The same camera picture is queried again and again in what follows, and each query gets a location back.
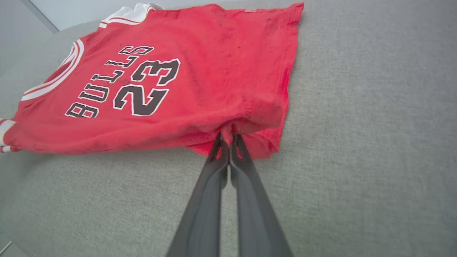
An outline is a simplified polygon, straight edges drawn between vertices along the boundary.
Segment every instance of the gray tabletop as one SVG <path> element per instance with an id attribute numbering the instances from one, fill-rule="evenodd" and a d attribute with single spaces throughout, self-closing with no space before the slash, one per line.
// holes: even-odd
<path id="1" fill-rule="evenodd" d="M 456 11 L 305 3 L 280 153 L 255 162 L 297 257 L 457 255 Z M 55 34 L 7 71 L 0 117 L 97 26 Z M 164 256 L 204 161 L 184 148 L 1 155 L 0 230 L 30 256 Z M 237 256 L 231 186 L 222 215 L 222 256 Z"/>

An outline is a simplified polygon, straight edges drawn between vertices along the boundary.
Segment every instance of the white floor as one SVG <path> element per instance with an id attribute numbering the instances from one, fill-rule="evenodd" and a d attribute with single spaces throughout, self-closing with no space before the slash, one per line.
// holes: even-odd
<path id="1" fill-rule="evenodd" d="M 0 231 L 0 251 L 10 242 L 11 240 Z M 0 254 L 0 257 L 27 257 L 27 254 L 25 254 L 15 243 L 11 243 L 8 248 Z"/>

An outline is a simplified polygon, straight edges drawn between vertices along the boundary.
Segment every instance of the white and red striped trim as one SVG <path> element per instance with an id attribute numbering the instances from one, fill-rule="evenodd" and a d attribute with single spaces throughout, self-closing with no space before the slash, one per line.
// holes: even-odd
<path id="1" fill-rule="evenodd" d="M 110 23 L 137 25 L 146 19 L 146 16 L 151 10 L 154 10 L 154 7 L 152 7 L 151 4 L 147 5 L 138 3 L 133 10 L 130 7 L 124 6 L 119 11 L 111 14 L 110 16 L 108 16 L 108 18 L 102 20 L 100 22 L 99 27 L 106 28 L 107 25 Z"/>
<path id="2" fill-rule="evenodd" d="M 21 101 L 30 100 L 50 92 L 71 74 L 71 72 L 76 68 L 79 61 L 81 60 L 81 56 L 84 52 L 84 44 L 81 40 L 74 42 L 73 45 L 74 46 L 72 48 L 72 51 L 70 52 L 70 55 L 61 64 L 62 66 L 65 63 L 71 62 L 68 65 L 68 67 L 51 81 L 43 83 L 41 85 L 38 85 L 25 91 Z"/>
<path id="3" fill-rule="evenodd" d="M 16 122 L 0 119 L 0 153 L 11 152 L 11 146 L 5 144 L 5 134 Z"/>

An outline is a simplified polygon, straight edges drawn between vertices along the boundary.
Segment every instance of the white wall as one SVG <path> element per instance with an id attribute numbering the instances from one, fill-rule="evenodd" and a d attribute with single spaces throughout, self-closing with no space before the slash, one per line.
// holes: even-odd
<path id="1" fill-rule="evenodd" d="M 0 75 L 52 34 L 20 0 L 0 0 Z"/>
<path id="2" fill-rule="evenodd" d="M 150 1 L 165 9 L 173 9 L 230 0 L 31 0 L 58 30 L 83 22 L 104 19 L 122 6 L 133 8 L 138 2 Z"/>

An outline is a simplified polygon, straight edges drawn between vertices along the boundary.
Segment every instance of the red jersey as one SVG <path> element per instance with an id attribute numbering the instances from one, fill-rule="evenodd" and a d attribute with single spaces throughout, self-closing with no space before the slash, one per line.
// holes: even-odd
<path id="1" fill-rule="evenodd" d="M 252 157 L 277 152 L 303 3 L 285 9 L 138 4 L 102 20 L 0 119 L 0 151 L 56 154 L 185 146 L 220 131 Z"/>

